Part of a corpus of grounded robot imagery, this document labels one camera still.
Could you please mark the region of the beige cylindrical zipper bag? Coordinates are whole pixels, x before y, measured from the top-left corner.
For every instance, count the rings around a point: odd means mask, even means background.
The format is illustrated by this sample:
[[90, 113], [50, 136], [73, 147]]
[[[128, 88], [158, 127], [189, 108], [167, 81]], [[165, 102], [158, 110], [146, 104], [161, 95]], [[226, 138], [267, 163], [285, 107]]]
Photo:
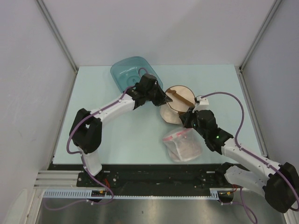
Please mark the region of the beige cylindrical zipper bag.
[[195, 106], [195, 95], [193, 91], [184, 85], [175, 85], [165, 91], [166, 95], [172, 100], [160, 107], [162, 119], [169, 124], [181, 125], [179, 115]]

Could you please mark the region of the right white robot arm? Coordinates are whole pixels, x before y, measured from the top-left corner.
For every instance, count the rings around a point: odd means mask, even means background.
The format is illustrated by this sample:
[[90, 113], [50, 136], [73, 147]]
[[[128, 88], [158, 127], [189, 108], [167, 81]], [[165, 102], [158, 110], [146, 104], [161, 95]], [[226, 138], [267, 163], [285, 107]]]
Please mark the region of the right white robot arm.
[[193, 128], [211, 151], [246, 168], [243, 171], [228, 165], [226, 171], [217, 173], [215, 181], [220, 187], [236, 184], [264, 196], [278, 212], [298, 211], [293, 205], [299, 202], [299, 174], [292, 164], [280, 164], [245, 149], [233, 135], [218, 127], [211, 110], [195, 111], [190, 108], [179, 118], [183, 127]]

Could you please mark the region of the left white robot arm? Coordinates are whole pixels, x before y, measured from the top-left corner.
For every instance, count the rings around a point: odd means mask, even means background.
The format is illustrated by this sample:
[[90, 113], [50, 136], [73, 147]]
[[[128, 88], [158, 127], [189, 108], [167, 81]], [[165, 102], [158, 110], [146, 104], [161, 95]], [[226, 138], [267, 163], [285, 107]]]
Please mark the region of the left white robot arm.
[[66, 151], [69, 154], [80, 154], [84, 170], [88, 173], [87, 181], [92, 186], [97, 187], [103, 182], [103, 174], [100, 173], [102, 164], [97, 153], [102, 142], [103, 127], [146, 102], [151, 102], [154, 106], [172, 102], [152, 74], [144, 74], [138, 83], [127, 87], [116, 100], [104, 107], [91, 111], [82, 108], [77, 112], [66, 143]]

